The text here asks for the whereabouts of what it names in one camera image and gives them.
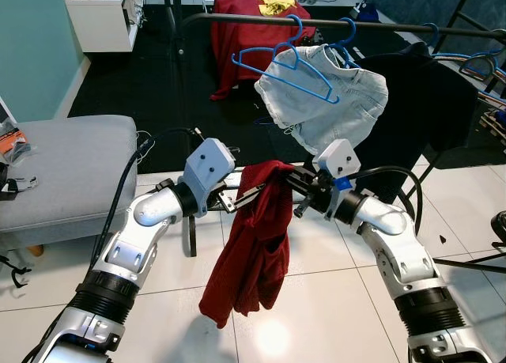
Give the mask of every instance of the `tiled floor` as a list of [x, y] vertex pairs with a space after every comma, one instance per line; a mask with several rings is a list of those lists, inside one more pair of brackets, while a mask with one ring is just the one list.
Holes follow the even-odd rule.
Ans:
[[[427, 165], [421, 158], [414, 171]], [[423, 183], [420, 239], [433, 256], [469, 260], [491, 255], [490, 218], [506, 209], [506, 166], [434, 170]], [[179, 173], [143, 175], [137, 193]], [[170, 228], [153, 270], [111, 357], [117, 362], [398, 362], [406, 361], [406, 331], [365, 243], [347, 226], [309, 210], [289, 226], [289, 275], [270, 311], [233, 313], [218, 330], [198, 302], [228, 239], [233, 216], [197, 222], [196, 258], [188, 257], [186, 226]], [[446, 239], [441, 243], [440, 236]], [[2, 362], [20, 361], [73, 295], [85, 273], [92, 238], [52, 244], [40, 258], [9, 257], [33, 272], [15, 289], [0, 271]], [[506, 267], [506, 259], [493, 265]], [[506, 354], [506, 277], [439, 266], [466, 320], [499, 361]], [[19, 335], [23, 334], [23, 343]]]

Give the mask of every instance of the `gray ottoman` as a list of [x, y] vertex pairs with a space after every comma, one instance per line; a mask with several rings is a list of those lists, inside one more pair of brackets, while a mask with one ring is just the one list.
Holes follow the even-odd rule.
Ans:
[[[9, 177], [37, 176], [39, 186], [0, 202], [0, 250], [100, 234], [116, 186], [136, 149], [132, 118], [82, 116], [20, 123], [35, 154]], [[130, 171], [111, 231], [134, 198], [137, 167]]]

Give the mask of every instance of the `red fabric on chair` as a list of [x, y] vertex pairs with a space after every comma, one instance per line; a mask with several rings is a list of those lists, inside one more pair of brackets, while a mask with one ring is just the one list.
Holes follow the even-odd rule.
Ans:
[[292, 165], [267, 161], [243, 170], [239, 198], [264, 183], [258, 197], [237, 211], [225, 249], [207, 283], [199, 307], [223, 328], [232, 308], [247, 316], [259, 304], [273, 307], [288, 272], [292, 189], [285, 182]]
[[[214, 0], [215, 13], [233, 13], [241, 15], [262, 16], [259, 4], [261, 0]], [[310, 19], [309, 13], [296, 2], [296, 8], [290, 7], [277, 17], [286, 17], [294, 14], [300, 19]], [[227, 97], [233, 86], [239, 80], [258, 80], [260, 74], [252, 70], [242, 68], [231, 60], [232, 53], [238, 59], [239, 51], [252, 47], [275, 47], [288, 38], [297, 34], [298, 27], [284, 25], [252, 25], [247, 23], [218, 23], [211, 24], [211, 44], [214, 56], [217, 60], [218, 74], [220, 75], [220, 87], [211, 96], [211, 100], [222, 100]], [[304, 27], [299, 40], [305, 36], [313, 37], [314, 27]], [[265, 70], [272, 60], [272, 53], [256, 51], [243, 55], [243, 62], [259, 70]]]

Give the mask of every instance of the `clothing rack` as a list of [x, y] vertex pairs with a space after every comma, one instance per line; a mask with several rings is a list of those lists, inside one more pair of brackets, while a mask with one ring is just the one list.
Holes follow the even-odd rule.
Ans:
[[[462, 11], [462, 9], [463, 9], [464, 5], [466, 4], [466, 2], [467, 2], [467, 0], [459, 0], [459, 3], [455, 7], [455, 11], [453, 12], [453, 14], [450, 17], [450, 20], [448, 21], [447, 28], [452, 27], [453, 24], [455, 23], [455, 21], [458, 18], [460, 18], [463, 21], [465, 21], [467, 24], [472, 25], [473, 27], [475, 27], [475, 28], [477, 28], [479, 30], [490, 31], [487, 27], [485, 27], [479, 21], [476, 21], [475, 19], [473, 19], [472, 17], [470, 17], [469, 15], [465, 14]], [[441, 49], [441, 47], [443, 46], [444, 41], [446, 40], [446, 37], [447, 37], [446, 35], [443, 35], [439, 39], [439, 41], [437, 42], [436, 46], [434, 47], [434, 53], [437, 53]], [[506, 46], [506, 42], [504, 42], [504, 40], [498, 39], [497, 41], [499, 41], [500, 43], [502, 43], [503, 45]], [[503, 62], [503, 65], [501, 65], [500, 68], [502, 70], [506, 70], [506, 61]], [[487, 85], [485, 91], [487, 93], [490, 93], [495, 88], [495, 86], [497, 85], [497, 82], [499, 82], [499, 80], [497, 80], [497, 78], [492, 78], [492, 80], [490, 80], [490, 83]], [[501, 93], [500, 96], [502, 98], [506, 97], [506, 88], [503, 89], [503, 92]]]
[[[175, 70], [172, 72], [176, 74], [178, 80], [177, 85], [179, 85], [178, 93], [182, 93], [182, 98], [179, 101], [179, 110], [180, 114], [183, 115], [183, 119], [186, 124], [189, 124], [189, 119], [187, 118], [187, 79], [186, 79], [186, 56], [185, 56], [185, 35], [189, 32], [189, 28], [198, 22], [228, 22], [228, 23], [249, 23], [249, 24], [258, 24], [258, 25], [288, 25], [294, 26], [298, 25], [298, 23], [291, 19], [285, 17], [262, 17], [262, 16], [250, 16], [250, 15], [235, 15], [235, 14], [224, 14], [224, 13], [198, 13], [195, 15], [191, 15], [187, 18], [183, 19], [183, 8], [181, 4], [181, 0], [173, 0], [173, 4], [171, 0], [164, 0], [165, 8], [167, 11], [168, 22], [170, 25], [171, 32], [171, 53], [173, 56], [173, 60], [176, 60], [177, 66]], [[311, 27], [319, 27], [319, 28], [348, 28], [350, 27], [349, 23], [346, 21], [333, 21], [333, 20], [322, 20], [322, 19], [301, 19], [302, 25], [311, 26]], [[413, 32], [413, 33], [434, 33], [434, 28], [430, 26], [424, 25], [401, 25], [401, 24], [384, 24], [384, 23], [369, 23], [369, 22], [355, 22], [357, 29], [373, 29], [376, 31], [385, 31], [385, 32]], [[490, 31], [490, 30], [476, 30], [476, 29], [463, 29], [463, 28], [452, 28], [452, 27], [444, 27], [439, 28], [440, 35], [453, 35], [453, 36], [472, 36], [472, 37], [482, 37], [486, 39], [495, 39], [500, 43], [504, 43], [506, 45], [506, 33], [501, 31]], [[188, 154], [190, 152], [190, 144], [188, 139]], [[423, 178], [425, 178], [429, 172], [434, 168], [437, 159], [435, 159], [422, 174]], [[407, 201], [407, 196], [401, 193], [399, 196], [401, 199], [406, 201], [406, 205], [410, 206], [410, 202]], [[195, 220], [194, 217], [189, 218], [189, 243], [191, 256], [197, 255], [196, 248], [196, 235], [195, 235]], [[480, 259], [481, 261], [486, 261], [488, 259], [494, 259], [499, 255], [490, 256], [487, 259]], [[451, 260], [443, 260], [438, 259], [438, 263], [452, 265], [456, 267], [464, 267], [471, 268], [475, 270], [487, 270], [486, 267], [475, 264], [476, 262], [454, 262]]]

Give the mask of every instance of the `black clothing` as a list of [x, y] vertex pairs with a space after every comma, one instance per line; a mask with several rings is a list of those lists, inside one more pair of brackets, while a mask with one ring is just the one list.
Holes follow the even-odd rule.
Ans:
[[[355, 148], [361, 169], [398, 165], [412, 169], [430, 143], [435, 151], [466, 144], [478, 91], [464, 77], [433, 59], [424, 43], [367, 57], [360, 67], [387, 79], [388, 103], [371, 134]], [[357, 181], [393, 203], [406, 177], [381, 173]]]

